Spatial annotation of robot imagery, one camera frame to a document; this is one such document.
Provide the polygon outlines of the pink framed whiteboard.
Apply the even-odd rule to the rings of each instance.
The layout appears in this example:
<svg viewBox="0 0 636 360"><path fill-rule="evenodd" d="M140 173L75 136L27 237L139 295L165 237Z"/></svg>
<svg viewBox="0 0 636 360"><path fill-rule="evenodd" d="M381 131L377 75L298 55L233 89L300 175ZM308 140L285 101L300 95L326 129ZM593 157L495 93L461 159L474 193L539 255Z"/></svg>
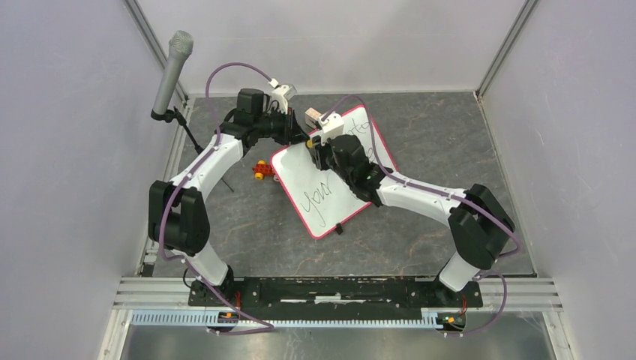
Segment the pink framed whiteboard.
<svg viewBox="0 0 636 360"><path fill-rule="evenodd" d="M361 140L365 154L375 161L371 145L374 129L377 154L382 164L392 170L397 165L386 147L375 121L365 108L358 105L342 114L344 133ZM303 144L290 145L276 151L270 164L292 206L313 239L321 239L334 232L339 224L348 221L371 204L358 199L347 184L331 170L316 168Z"/></svg>

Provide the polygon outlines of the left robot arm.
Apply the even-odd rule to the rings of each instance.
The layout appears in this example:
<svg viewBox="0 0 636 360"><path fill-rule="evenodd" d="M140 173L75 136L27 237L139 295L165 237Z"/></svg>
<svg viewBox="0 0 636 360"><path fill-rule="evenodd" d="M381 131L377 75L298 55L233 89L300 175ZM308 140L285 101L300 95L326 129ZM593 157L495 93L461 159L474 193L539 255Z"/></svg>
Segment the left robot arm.
<svg viewBox="0 0 636 360"><path fill-rule="evenodd" d="M164 260L182 260L208 284L207 296L228 305L236 295L233 270L209 242L211 225L206 199L225 172L261 139L288 146L309 136L296 120L290 99L293 85L278 85L270 94L254 88L239 91L236 106L225 116L202 153L169 181L149 189L148 235Z"/></svg>

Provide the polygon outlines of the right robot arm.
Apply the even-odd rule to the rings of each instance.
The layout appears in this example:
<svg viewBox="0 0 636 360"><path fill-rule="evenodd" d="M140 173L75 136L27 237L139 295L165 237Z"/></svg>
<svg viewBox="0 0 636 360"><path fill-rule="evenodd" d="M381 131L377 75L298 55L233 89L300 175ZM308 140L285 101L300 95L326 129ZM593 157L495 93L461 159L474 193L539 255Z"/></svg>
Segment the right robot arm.
<svg viewBox="0 0 636 360"><path fill-rule="evenodd" d="M492 192L474 184L470 189L439 187L416 181L371 161L357 136L320 136L305 144L318 170L331 170L353 195L375 206L406 209L438 221L451 232L455 252L433 285L433 297L452 306L464 287L506 256L515 237L513 220Z"/></svg>

